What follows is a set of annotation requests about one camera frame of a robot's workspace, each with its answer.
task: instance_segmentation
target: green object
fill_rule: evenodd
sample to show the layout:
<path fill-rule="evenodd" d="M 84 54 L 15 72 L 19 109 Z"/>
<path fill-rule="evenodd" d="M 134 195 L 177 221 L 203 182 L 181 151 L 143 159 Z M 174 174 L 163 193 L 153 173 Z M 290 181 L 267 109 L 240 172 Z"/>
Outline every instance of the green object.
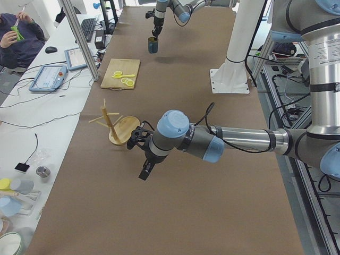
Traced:
<path fill-rule="evenodd" d="M 24 40 L 24 39 L 25 39 L 24 36 L 22 36 L 22 35 L 20 34 L 20 32 L 19 32 L 17 26 L 14 25 L 14 26 L 11 27 L 11 29 L 12 29 L 13 31 L 15 31 L 15 32 L 18 34 L 18 38 L 16 39 L 17 41 L 21 41 L 21 40 Z"/>

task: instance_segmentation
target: dark sweater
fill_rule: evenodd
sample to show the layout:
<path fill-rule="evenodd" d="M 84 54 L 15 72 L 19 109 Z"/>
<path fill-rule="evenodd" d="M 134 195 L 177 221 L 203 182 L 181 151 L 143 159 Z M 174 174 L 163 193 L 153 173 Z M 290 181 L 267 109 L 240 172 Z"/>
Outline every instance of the dark sweater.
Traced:
<path fill-rule="evenodd" d="M 0 40 L 16 22 L 16 16 L 9 13 L 1 14 Z M 44 46 L 44 32 L 38 24 L 27 24 L 20 21 L 18 30 L 25 40 L 18 41 L 8 48 L 0 46 L 0 65 L 10 69 L 27 68 Z"/>

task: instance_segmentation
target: white pillar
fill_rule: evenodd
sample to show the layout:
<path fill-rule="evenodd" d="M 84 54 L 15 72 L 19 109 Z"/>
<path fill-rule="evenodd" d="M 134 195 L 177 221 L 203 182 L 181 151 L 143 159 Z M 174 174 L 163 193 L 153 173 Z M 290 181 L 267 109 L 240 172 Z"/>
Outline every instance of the white pillar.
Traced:
<path fill-rule="evenodd" d="M 227 58 L 219 69 L 210 70 L 213 93 L 248 94 L 244 61 L 265 0 L 241 0 L 236 15 Z"/>

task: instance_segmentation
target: person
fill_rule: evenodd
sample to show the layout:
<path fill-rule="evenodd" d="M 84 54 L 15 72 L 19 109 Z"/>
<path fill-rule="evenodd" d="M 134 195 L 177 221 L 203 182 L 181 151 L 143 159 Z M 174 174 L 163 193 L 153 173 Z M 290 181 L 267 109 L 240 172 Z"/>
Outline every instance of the person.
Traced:
<path fill-rule="evenodd" d="M 24 37 L 20 41 L 17 32 L 11 30 L 17 19 L 20 20 L 18 31 Z M 27 13 L 0 14 L 0 65 L 9 69 L 27 68 L 44 44 L 43 30 Z"/>

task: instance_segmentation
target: human hand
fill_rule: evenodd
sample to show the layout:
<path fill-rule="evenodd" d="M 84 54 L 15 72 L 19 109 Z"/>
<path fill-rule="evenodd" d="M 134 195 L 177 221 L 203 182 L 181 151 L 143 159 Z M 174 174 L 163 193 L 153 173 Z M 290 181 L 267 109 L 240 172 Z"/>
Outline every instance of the human hand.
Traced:
<path fill-rule="evenodd" d="M 33 19 L 28 16 L 28 14 L 26 12 L 19 12 L 16 17 L 22 21 L 26 21 L 27 23 L 32 23 Z"/>
<path fill-rule="evenodd" d="M 2 37 L 0 41 L 0 46 L 2 48 L 8 48 L 12 44 L 17 42 L 18 34 L 15 31 L 9 31 Z"/>

